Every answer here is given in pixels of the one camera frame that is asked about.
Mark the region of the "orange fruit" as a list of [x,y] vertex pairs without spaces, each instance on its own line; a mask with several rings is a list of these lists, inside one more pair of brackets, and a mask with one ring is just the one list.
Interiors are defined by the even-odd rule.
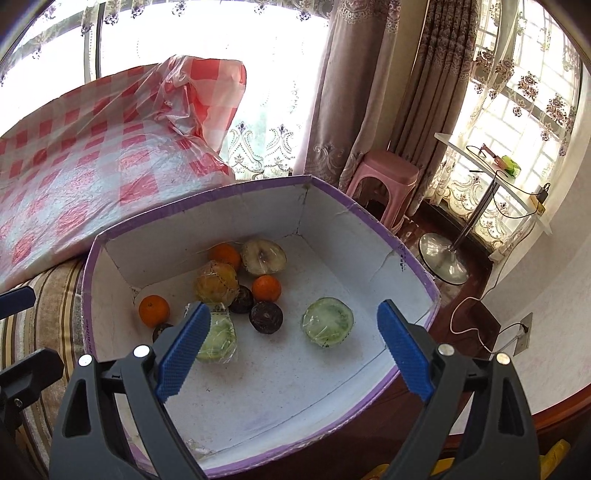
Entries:
[[140,321],[149,328],[155,328],[168,321],[170,307],[168,302],[158,295],[143,298],[138,306]]
[[231,265],[231,267],[238,272],[242,267],[242,256],[238,249],[228,243],[217,244],[208,250],[207,256],[209,260]]
[[252,282],[252,295],[257,302],[276,302],[282,293],[283,287],[273,275],[259,276]]

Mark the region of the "green fruit half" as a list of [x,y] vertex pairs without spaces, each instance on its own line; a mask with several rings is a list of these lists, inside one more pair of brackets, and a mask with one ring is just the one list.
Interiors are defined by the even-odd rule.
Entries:
[[354,323],[348,305],[334,297],[322,297],[304,311],[301,330],[315,345],[331,348],[349,336]]
[[211,314],[211,327],[193,361],[200,363],[228,363],[238,348],[235,324],[228,307],[222,303],[207,303]]

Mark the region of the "yellow apple half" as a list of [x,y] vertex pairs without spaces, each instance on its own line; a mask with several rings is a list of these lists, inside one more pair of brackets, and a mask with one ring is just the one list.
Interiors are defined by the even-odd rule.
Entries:
[[194,292],[201,302],[228,307],[238,296],[238,274],[228,263],[208,261],[197,271]]

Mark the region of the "wrinkled dark passion fruit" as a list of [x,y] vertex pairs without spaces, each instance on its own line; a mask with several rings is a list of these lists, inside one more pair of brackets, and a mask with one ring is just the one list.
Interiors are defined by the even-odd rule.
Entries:
[[283,325],[283,311],[276,303],[260,301],[253,305],[249,312],[252,327],[261,334],[274,334]]

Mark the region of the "unwrapped yellow fruit half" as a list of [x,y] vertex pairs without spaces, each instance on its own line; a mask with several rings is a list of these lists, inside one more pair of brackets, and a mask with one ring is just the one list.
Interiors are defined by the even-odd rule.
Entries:
[[266,239],[250,239],[242,245],[242,264],[253,276],[273,275],[287,267],[287,254],[280,245]]

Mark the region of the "striped sofa towel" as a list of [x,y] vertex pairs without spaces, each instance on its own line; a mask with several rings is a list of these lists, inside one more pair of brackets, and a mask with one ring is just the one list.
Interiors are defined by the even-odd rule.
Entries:
[[36,472],[48,475],[51,440],[70,376],[84,353],[81,286],[84,256],[74,257],[28,280],[35,306],[1,321],[1,367],[11,366],[41,348],[58,352],[62,378],[44,389],[22,412],[16,442]]

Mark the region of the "purple white cardboard box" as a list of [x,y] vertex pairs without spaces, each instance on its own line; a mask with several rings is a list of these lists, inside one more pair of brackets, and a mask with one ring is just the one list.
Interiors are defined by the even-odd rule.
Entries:
[[[351,198],[311,176],[266,179],[186,197],[100,233],[83,274],[85,350],[104,361],[149,343],[140,301],[163,297],[180,320],[208,250],[250,239],[276,242],[287,254],[279,276],[283,325],[264,335],[236,315],[232,359],[194,363],[166,404],[212,478],[290,455],[349,423],[398,376],[378,330],[379,305],[391,300],[427,327],[440,304],[417,258]],[[322,297],[341,300],[355,318],[331,348],[301,330],[304,311]]]

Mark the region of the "red checkered plastic tablecloth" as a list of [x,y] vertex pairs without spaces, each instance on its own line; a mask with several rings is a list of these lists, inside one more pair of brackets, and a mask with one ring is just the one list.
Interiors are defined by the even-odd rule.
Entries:
[[238,60],[173,56],[82,85],[1,139],[1,287],[86,251],[104,229],[235,181],[221,147]]

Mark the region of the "pink plastic stool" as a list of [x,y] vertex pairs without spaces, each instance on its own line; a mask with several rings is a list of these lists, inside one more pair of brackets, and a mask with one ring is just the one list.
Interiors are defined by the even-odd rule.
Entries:
[[386,188],[388,203],[380,222],[396,234],[404,223],[405,210],[418,184],[419,169],[390,151],[370,151],[356,168],[346,195],[353,198],[363,180],[368,178],[380,181]]

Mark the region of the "beige patterned curtain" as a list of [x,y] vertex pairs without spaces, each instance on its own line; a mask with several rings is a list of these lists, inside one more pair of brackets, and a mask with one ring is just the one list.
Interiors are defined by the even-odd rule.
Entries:
[[294,171],[341,190],[363,156],[390,150],[416,166],[413,216],[444,157],[476,51],[478,1],[336,1],[317,93]]

